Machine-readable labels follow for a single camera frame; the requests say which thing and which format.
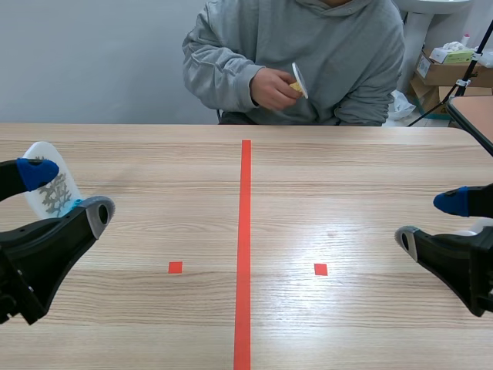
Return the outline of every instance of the black tripod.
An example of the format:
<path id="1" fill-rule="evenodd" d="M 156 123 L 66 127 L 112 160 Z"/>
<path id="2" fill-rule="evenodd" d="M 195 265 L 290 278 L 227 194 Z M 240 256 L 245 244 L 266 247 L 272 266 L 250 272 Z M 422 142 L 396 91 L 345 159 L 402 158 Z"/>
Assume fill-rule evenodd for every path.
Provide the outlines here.
<path id="1" fill-rule="evenodd" d="M 488 40 L 490 39 L 490 36 L 492 33 L 493 33 L 493 21 L 491 22 L 490 27 L 488 28 L 488 31 L 486 32 L 486 35 L 483 38 L 483 41 L 481 41 L 481 44 L 478 47 L 478 51 L 474 54 L 472 61 L 471 61 L 471 64 L 469 65 L 469 68 L 464 75 L 464 78 L 459 79 L 455 83 L 454 87 L 452 87 L 450 92 L 448 92 L 446 97 L 441 102 L 439 102 L 439 104 L 437 104 L 436 106 L 434 106 L 433 108 L 428 110 L 423 116 L 416 119 L 413 123 L 410 123 L 409 125 L 407 125 L 407 127 L 414 126 L 416 123 L 418 123 L 423 118 L 425 118 L 428 114 L 432 113 L 437 108 L 446 104 L 448 102 L 448 100 L 450 99 L 450 97 L 452 96 L 452 94 L 454 93 L 455 89 L 458 89 L 455 96 L 464 96 L 465 90 L 467 89 L 467 87 L 471 83 L 470 78 L 472 76 L 472 73 L 475 70 L 476 65 L 478 64 L 479 58 L 481 58 L 481 56 L 483 55 L 483 50 L 485 50 L 485 46 L 488 43 Z"/>

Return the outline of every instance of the gray hoodie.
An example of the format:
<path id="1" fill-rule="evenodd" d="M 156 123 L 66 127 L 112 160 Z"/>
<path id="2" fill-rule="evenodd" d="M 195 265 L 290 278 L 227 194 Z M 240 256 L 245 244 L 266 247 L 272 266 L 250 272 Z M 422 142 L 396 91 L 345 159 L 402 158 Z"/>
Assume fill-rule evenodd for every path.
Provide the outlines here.
<path id="1" fill-rule="evenodd" d="M 387 119 L 404 54 L 392 0 L 216 0 L 184 43 L 186 88 L 211 109 L 259 124 L 379 126 Z M 282 112 L 257 107 L 250 81 L 264 66 L 292 73 L 309 99 Z"/>

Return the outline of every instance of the wooden table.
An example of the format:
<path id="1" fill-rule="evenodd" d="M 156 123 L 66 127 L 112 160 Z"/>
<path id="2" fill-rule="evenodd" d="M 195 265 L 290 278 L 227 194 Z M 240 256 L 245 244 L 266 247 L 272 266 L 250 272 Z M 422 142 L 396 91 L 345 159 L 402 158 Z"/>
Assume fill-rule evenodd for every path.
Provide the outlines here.
<path id="1" fill-rule="evenodd" d="M 394 242 L 407 224 L 471 225 L 432 205 L 493 179 L 463 131 L 2 124 L 0 138 L 0 160 L 53 142 L 82 192 L 117 207 L 49 314 L 0 327 L 2 369 L 232 369 L 242 140 L 253 370 L 491 369 L 493 315 L 472 316 Z M 35 220 L 23 197 L 1 207 L 2 230 Z"/>
<path id="2" fill-rule="evenodd" d="M 453 98 L 448 112 L 493 156 L 493 96 Z"/>

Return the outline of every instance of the white sink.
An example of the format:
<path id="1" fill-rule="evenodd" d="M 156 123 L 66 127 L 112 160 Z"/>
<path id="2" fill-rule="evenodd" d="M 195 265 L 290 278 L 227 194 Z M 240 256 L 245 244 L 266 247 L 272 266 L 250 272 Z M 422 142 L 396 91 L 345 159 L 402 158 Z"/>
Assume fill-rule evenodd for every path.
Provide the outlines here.
<path id="1" fill-rule="evenodd" d="M 397 89 L 407 92 L 409 82 L 414 74 L 414 67 L 418 62 L 423 48 L 426 34 L 435 14 L 452 14 L 460 12 L 472 3 L 471 0 L 394 0 L 401 11 L 407 12 L 406 26 L 404 27 L 404 43 L 406 52 L 402 63 L 402 77 Z"/>
<path id="2" fill-rule="evenodd" d="M 461 11 L 471 0 L 394 0 L 400 10 L 423 14 L 452 14 Z"/>

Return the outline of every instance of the yellow snack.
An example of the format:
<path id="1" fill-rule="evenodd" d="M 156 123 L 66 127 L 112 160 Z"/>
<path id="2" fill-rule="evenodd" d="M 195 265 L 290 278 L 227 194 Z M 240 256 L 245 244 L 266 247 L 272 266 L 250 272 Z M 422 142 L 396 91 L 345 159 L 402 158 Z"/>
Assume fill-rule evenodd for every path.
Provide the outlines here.
<path id="1" fill-rule="evenodd" d="M 302 93 L 303 92 L 303 89 L 301 89 L 301 86 L 300 86 L 300 84 L 298 82 L 292 83 L 290 85 L 290 88 L 293 89 L 293 90 L 298 91 L 299 93 Z"/>

